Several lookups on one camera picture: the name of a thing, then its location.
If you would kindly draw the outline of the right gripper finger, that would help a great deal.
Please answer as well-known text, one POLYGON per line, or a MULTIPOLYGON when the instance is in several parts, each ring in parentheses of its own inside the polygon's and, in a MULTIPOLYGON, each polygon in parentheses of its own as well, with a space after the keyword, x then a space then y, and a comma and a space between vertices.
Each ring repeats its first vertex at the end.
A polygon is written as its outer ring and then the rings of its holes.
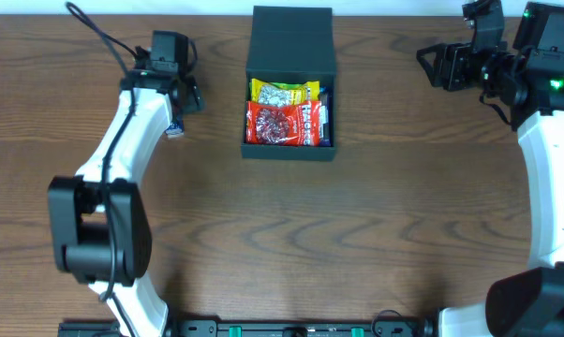
POLYGON ((416 59, 418 61, 425 60, 425 56, 429 54, 434 54, 434 58, 437 58, 439 54, 444 52, 444 45, 443 44, 436 44, 430 47, 426 47, 416 52, 416 59))
POLYGON ((442 59, 436 56, 432 62, 428 62, 424 56, 417 56, 416 60, 425 72, 430 84, 433 87, 441 87, 443 85, 441 75, 442 59))

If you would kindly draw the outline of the blue Eclipse mint box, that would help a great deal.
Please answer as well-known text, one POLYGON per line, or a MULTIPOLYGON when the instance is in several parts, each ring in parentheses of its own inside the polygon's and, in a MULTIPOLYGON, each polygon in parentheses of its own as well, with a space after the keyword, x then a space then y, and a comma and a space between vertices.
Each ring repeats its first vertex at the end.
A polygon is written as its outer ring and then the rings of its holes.
POLYGON ((164 131, 164 134, 169 139, 182 137, 185 133, 184 122, 181 119, 175 118, 171 121, 170 125, 164 131))

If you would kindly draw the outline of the yellow Hacks candy bag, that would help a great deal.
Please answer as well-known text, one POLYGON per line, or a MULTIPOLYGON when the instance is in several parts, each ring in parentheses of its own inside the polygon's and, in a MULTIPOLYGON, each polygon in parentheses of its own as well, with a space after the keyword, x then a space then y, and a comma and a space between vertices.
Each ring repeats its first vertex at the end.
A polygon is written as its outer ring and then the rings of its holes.
POLYGON ((320 86, 318 81, 288 84, 252 79, 250 91, 253 102, 266 106, 285 107, 317 100, 319 98, 320 86))

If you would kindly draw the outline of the dark green box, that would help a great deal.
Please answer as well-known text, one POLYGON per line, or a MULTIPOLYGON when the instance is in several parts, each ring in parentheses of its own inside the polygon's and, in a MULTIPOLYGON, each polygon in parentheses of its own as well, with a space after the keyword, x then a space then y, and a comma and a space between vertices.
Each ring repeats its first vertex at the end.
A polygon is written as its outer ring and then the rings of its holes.
POLYGON ((303 84, 318 81, 328 94, 328 146, 250 144, 242 135, 243 158, 331 162, 337 150, 335 134, 334 14, 330 7, 255 6, 245 65, 250 81, 303 84))

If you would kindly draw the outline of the red Hacks candy bag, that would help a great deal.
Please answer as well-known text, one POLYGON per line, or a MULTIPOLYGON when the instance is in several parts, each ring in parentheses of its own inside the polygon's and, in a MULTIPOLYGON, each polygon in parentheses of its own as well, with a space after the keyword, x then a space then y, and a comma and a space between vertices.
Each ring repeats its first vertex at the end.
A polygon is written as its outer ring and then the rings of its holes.
POLYGON ((319 146, 319 101, 273 107, 246 104, 245 141, 250 144, 319 146))

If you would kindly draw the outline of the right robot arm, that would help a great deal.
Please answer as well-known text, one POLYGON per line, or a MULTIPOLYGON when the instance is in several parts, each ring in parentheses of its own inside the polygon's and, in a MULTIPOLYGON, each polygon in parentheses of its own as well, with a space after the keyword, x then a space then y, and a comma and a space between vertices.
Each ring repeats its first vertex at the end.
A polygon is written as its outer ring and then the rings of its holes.
POLYGON ((419 50, 435 87, 481 89, 480 101, 512 131, 527 169, 527 269, 491 285, 484 302, 444 308, 417 336, 564 336, 564 6, 528 2, 513 43, 499 0, 470 1, 468 43, 419 50))

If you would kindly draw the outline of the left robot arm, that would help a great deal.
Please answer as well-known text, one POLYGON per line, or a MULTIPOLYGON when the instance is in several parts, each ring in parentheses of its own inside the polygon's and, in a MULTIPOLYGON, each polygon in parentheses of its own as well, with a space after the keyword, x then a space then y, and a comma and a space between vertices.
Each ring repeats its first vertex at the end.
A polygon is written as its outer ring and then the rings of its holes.
POLYGON ((162 136, 184 134, 183 117, 204 101, 191 72, 198 61, 185 35, 155 31, 150 50, 120 82, 118 108, 102 141, 71 177, 48 187, 56 267, 96 292, 116 319, 67 322, 61 336, 176 336, 179 326, 148 271, 152 234, 141 180, 162 136))

